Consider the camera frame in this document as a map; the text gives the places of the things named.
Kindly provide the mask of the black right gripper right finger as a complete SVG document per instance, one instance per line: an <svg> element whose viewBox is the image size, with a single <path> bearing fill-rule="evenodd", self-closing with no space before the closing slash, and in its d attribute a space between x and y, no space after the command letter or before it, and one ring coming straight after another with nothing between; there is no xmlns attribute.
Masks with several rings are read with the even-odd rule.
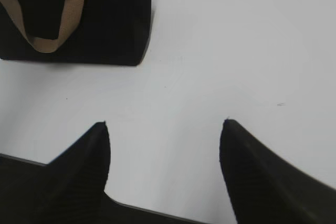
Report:
<svg viewBox="0 0 336 224"><path fill-rule="evenodd" d="M226 119L220 167L238 223L335 223L335 189L295 168Z"/></svg>

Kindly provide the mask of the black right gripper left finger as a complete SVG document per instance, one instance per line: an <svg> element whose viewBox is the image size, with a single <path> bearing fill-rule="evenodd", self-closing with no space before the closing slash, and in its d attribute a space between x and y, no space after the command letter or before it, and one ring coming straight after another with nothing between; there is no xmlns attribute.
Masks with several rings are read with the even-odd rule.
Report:
<svg viewBox="0 0 336 224"><path fill-rule="evenodd" d="M1 155L1 223L95 223L110 166L104 122L48 164Z"/></svg>

